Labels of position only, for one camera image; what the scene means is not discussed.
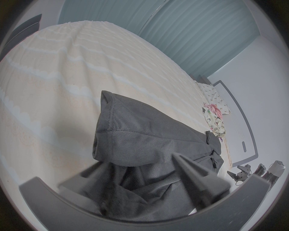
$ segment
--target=white headboard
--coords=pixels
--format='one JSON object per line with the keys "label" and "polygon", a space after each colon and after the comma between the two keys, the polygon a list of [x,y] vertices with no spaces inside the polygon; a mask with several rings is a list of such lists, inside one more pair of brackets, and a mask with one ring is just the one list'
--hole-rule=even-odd
{"label": "white headboard", "polygon": [[221,80],[214,83],[213,86],[227,102],[230,110],[229,115],[223,115],[223,121],[227,131],[226,140],[233,167],[258,158],[254,135],[242,108]]}

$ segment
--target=teal curtain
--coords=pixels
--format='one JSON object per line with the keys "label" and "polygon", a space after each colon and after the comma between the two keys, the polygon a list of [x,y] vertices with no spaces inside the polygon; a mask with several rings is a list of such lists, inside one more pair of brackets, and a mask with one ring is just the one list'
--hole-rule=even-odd
{"label": "teal curtain", "polygon": [[210,76],[259,35],[242,0],[66,0],[58,23],[82,20],[139,35],[193,76]]}

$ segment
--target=folded gray clothing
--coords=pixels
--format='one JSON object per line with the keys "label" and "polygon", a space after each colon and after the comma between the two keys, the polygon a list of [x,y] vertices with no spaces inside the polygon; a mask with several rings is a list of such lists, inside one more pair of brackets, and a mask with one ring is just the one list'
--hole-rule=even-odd
{"label": "folded gray clothing", "polygon": [[219,139],[210,131],[203,134],[148,104],[102,91],[92,153],[101,163],[82,194],[109,218],[186,216],[194,207],[175,172],[173,152],[216,173],[224,163]]}

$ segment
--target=bed sheet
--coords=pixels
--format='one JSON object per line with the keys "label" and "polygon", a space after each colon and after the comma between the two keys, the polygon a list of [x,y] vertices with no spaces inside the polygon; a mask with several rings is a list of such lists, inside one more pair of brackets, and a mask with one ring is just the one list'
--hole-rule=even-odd
{"label": "bed sheet", "polygon": [[[209,130],[198,85],[137,35],[108,22],[74,22],[27,37],[0,62],[0,178],[39,230],[18,185],[58,183],[94,164],[102,90],[147,103],[202,133]],[[219,175],[230,169],[222,143]]]}

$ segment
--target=pillow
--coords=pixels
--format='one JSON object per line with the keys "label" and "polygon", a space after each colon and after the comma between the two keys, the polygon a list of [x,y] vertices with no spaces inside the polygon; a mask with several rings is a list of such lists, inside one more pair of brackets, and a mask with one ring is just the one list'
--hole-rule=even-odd
{"label": "pillow", "polygon": [[216,104],[217,108],[220,109],[222,114],[229,114],[229,108],[227,103],[223,100],[223,98],[219,95],[217,90],[213,85],[207,85],[204,83],[198,83],[201,92],[204,94],[209,104]]}

